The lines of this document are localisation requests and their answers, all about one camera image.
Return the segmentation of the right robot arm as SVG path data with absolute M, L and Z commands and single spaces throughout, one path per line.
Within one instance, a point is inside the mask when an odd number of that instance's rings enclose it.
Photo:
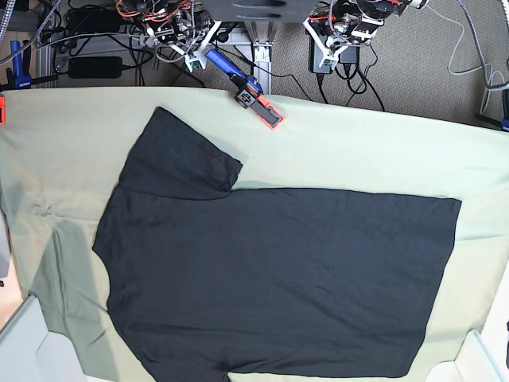
M 120 17 L 136 23 L 142 45 L 160 62 L 183 62 L 190 72 L 205 69 L 205 53 L 221 23 L 214 21 L 200 1 L 116 1 Z

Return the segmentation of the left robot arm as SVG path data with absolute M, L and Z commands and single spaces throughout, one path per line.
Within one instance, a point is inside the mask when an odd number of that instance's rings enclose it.
M 321 52 L 319 65 L 331 68 L 348 48 L 369 45 L 387 18 L 398 17 L 407 8 L 420 10 L 426 4 L 426 0 L 328 1 L 313 9 L 303 26 Z

